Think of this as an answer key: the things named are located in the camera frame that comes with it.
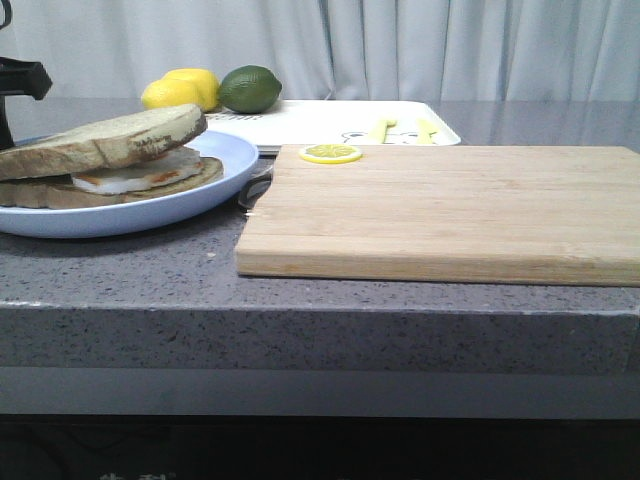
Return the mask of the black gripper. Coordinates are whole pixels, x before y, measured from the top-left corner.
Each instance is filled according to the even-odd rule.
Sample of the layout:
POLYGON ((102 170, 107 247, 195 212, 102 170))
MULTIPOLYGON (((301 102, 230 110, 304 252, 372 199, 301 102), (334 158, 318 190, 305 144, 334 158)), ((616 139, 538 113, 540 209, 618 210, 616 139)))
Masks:
POLYGON ((8 96, 29 96, 42 100, 52 87, 52 80, 37 61, 23 61, 8 57, 1 58, 1 149, 14 146, 7 114, 8 96))

